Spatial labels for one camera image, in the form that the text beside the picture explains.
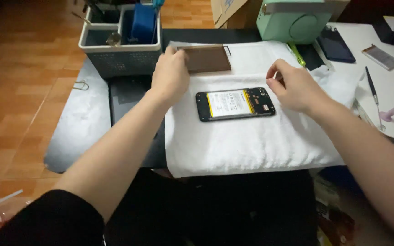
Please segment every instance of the person's left hand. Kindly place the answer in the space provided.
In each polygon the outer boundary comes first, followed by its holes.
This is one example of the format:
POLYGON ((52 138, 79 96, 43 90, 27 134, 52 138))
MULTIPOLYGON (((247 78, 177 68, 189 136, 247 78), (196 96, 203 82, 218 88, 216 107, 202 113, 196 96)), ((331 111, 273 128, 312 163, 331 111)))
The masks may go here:
POLYGON ((168 46, 161 54, 153 73, 151 89, 159 93, 171 105, 178 102, 188 90, 189 73, 186 66, 188 55, 184 50, 176 50, 168 46))

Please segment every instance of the opened smartphone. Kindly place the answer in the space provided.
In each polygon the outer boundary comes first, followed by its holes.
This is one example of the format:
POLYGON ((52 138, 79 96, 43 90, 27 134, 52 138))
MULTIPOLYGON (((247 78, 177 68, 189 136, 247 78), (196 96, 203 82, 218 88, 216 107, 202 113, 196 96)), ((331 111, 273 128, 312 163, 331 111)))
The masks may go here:
POLYGON ((275 107, 262 87, 196 94, 199 119, 202 122, 272 116, 275 107))

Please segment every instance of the orange floor tile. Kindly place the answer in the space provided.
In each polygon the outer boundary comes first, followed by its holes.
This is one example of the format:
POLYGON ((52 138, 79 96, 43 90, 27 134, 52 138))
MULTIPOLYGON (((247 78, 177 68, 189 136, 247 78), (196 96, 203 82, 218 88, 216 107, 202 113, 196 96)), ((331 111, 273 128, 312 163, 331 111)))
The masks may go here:
MULTIPOLYGON (((0 6, 0 197, 39 197, 60 177, 43 156, 85 59, 73 0, 0 6)), ((166 0, 163 28, 213 28, 210 0, 166 0)))

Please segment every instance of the black desk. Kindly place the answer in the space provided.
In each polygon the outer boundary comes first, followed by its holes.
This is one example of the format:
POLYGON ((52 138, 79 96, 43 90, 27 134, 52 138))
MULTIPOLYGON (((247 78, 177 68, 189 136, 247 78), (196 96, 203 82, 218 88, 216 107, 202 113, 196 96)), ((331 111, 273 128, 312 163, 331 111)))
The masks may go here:
MULTIPOLYGON (((261 41, 259 32, 254 29, 164 29, 162 32, 162 47, 166 48, 173 41, 198 43, 243 43, 261 41)), ((311 45, 298 46, 309 70, 321 65, 323 61, 311 45)), ((44 163, 53 172, 64 172, 91 145, 93 145, 110 125, 127 113, 150 88, 151 76, 124 76, 108 79, 109 93, 106 94, 104 81, 89 89, 88 94, 77 93, 75 90, 65 105, 60 121, 54 132, 45 154, 44 163), (88 105, 80 110, 80 102, 89 97, 88 105), (104 102, 109 100, 110 108, 104 102), (81 135, 74 136, 79 129, 81 135)), ((162 122, 142 167, 167 167, 165 157, 165 132, 162 122)))

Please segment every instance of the spare phone battery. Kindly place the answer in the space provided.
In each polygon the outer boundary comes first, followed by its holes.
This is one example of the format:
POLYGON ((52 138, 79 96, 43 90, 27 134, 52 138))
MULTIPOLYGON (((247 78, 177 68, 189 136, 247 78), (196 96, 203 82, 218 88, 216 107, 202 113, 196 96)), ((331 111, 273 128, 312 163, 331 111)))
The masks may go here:
POLYGON ((246 90, 207 92, 211 117, 253 114, 246 90))
POLYGON ((364 49, 362 53, 383 68, 389 71, 394 69, 394 57, 375 45, 372 44, 371 47, 364 49))

